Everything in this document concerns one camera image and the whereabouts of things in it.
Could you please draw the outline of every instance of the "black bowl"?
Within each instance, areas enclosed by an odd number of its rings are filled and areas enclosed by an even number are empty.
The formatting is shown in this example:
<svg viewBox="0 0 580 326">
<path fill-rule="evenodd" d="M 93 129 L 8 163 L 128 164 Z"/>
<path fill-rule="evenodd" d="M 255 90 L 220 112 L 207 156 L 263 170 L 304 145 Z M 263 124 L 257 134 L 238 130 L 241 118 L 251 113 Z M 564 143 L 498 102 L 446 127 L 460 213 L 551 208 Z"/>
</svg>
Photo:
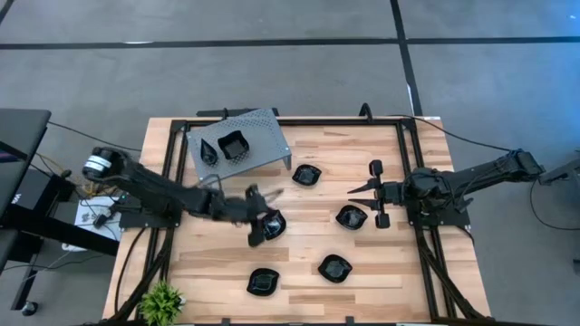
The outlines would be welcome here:
<svg viewBox="0 0 580 326">
<path fill-rule="evenodd" d="M 359 207 L 347 205 L 336 216 L 336 221 L 349 230 L 360 229 L 368 216 Z"/>
<path fill-rule="evenodd" d="M 303 164 L 296 169 L 292 179 L 302 186 L 312 186 L 318 182 L 318 178 L 323 173 L 320 168 Z"/>
<path fill-rule="evenodd" d="M 250 275 L 246 290 L 254 295 L 268 296 L 276 290 L 280 274 L 269 268 L 258 268 Z"/>
<path fill-rule="evenodd" d="M 272 240 L 286 230 L 286 220 L 279 210 L 271 210 L 262 218 L 262 228 L 266 240 Z"/>
<path fill-rule="evenodd" d="M 199 150 L 201 160 L 209 166 L 218 162 L 218 153 L 205 140 L 201 139 L 201 149 Z"/>
<path fill-rule="evenodd" d="M 344 282 L 352 270 L 353 266 L 336 254 L 327 255 L 323 263 L 318 266 L 318 273 L 332 283 Z"/>
<path fill-rule="evenodd" d="M 224 152 L 226 159 L 239 158 L 250 150 L 250 145 L 242 135 L 242 131 L 236 130 L 217 140 L 219 148 Z"/>
</svg>

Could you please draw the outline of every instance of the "potted plant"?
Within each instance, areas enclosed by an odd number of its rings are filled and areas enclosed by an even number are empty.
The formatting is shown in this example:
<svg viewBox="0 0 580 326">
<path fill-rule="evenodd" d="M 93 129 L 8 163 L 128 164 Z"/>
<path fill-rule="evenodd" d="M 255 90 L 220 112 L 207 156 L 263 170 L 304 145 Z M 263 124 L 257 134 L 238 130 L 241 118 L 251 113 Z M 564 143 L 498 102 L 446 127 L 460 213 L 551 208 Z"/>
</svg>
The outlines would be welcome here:
<svg viewBox="0 0 580 326">
<path fill-rule="evenodd" d="M 143 295 L 139 309 L 149 326 L 170 326 L 178 318 L 184 303 L 178 289 L 161 281 Z"/>
</svg>

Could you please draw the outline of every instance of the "black stand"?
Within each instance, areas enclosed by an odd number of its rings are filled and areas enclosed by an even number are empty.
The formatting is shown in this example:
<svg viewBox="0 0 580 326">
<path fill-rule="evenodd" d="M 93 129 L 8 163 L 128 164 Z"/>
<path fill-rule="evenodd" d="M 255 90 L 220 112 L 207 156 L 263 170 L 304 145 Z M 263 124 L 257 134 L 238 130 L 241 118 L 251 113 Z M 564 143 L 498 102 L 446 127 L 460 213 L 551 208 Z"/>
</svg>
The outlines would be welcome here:
<svg viewBox="0 0 580 326">
<path fill-rule="evenodd" d="M 38 309 L 38 303 L 29 302 L 26 299 L 28 298 L 28 293 L 30 293 L 30 290 L 33 288 L 33 283 L 36 279 L 37 273 L 38 270 L 33 265 L 29 265 L 26 268 L 26 273 L 24 273 L 24 278 L 20 282 L 18 292 L 16 292 L 10 310 L 21 311 L 24 316 L 32 316 L 36 312 Z"/>
<path fill-rule="evenodd" d="M 2 227 L 25 231 L 112 256 L 117 254 L 119 248 L 119 243 L 108 237 L 97 235 L 51 217 L 39 216 L 30 209 L 13 204 L 10 204 L 6 210 Z"/>
</svg>

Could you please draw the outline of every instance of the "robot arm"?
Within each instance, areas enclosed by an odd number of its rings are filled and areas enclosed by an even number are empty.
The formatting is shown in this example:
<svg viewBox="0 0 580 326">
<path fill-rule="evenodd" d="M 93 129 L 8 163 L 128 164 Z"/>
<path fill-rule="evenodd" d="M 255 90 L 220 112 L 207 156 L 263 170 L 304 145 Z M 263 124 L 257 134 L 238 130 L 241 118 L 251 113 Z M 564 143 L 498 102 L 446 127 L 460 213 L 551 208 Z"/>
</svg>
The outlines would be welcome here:
<svg viewBox="0 0 580 326">
<path fill-rule="evenodd" d="M 186 210 L 190 215 L 214 221 L 250 224 L 253 240 L 263 238 L 257 216 L 268 206 L 256 185 L 246 190 L 246 197 L 225 197 L 221 189 L 183 187 L 135 162 L 128 153 L 113 148 L 94 148 L 82 174 L 98 184 L 118 187 L 136 197 L 141 205 L 159 217 Z"/>
<path fill-rule="evenodd" d="M 373 173 L 377 170 L 382 173 L 382 163 L 379 160 L 371 162 L 370 168 L 374 177 L 369 179 L 365 186 L 349 193 L 374 189 L 376 199 L 352 199 L 352 201 L 371 208 L 377 206 L 376 202 L 379 200 L 384 204 L 393 203 L 398 206 L 419 202 L 421 212 L 424 214 L 451 208 L 461 213 L 471 202 L 463 199 L 467 194 L 506 181 L 533 181 L 544 172 L 532 155 L 521 149 L 458 172 L 415 168 L 402 182 L 381 183 L 380 174 Z"/>
</svg>

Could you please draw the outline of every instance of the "wooden tabletop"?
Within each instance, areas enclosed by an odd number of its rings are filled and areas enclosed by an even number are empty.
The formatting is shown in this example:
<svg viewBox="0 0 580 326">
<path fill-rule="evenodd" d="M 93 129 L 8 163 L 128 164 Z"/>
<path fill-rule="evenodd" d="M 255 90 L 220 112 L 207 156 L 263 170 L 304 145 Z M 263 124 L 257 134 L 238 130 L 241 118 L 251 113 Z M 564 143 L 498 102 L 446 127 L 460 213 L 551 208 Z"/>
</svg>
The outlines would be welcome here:
<svg viewBox="0 0 580 326">
<path fill-rule="evenodd" d="M 172 119 L 150 119 L 140 162 L 160 173 Z M 445 135 L 418 122 L 425 165 L 452 169 Z M 257 248 L 247 246 L 249 227 L 235 227 L 184 214 L 175 232 L 169 282 L 184 293 L 187 303 L 178 322 L 343 322 L 353 316 L 358 322 L 428 321 L 429 310 L 413 230 L 405 210 L 386 206 L 389 229 L 377 229 L 369 219 L 357 231 L 335 220 L 347 198 L 370 198 L 372 192 L 347 195 L 369 178 L 368 164 L 382 160 L 383 181 L 402 181 L 401 154 L 392 126 L 283 127 L 292 150 L 293 168 L 312 164 L 323 171 L 312 188 L 297 185 L 282 161 L 251 170 L 224 181 L 228 195 L 242 195 L 258 184 L 260 192 L 284 190 L 272 207 L 287 221 L 285 232 Z M 412 155 L 410 137 L 406 138 Z M 180 135 L 176 140 L 180 144 Z M 176 145 L 170 177 L 175 177 L 179 145 Z M 191 156 L 187 155 L 184 185 L 198 181 Z M 489 315 L 473 245 L 456 227 L 440 227 L 449 276 L 481 313 Z M 138 233 L 122 235 L 103 317 L 113 315 L 115 288 L 129 246 Z M 141 278 L 150 231 L 147 230 L 130 257 L 121 282 L 120 305 Z M 338 254 L 353 265 L 344 283 L 326 281 L 316 267 L 328 254 Z M 246 292 L 249 275 L 256 268 L 280 273 L 278 288 L 269 297 Z M 439 311 L 445 314 L 442 291 L 433 276 Z"/>
</svg>

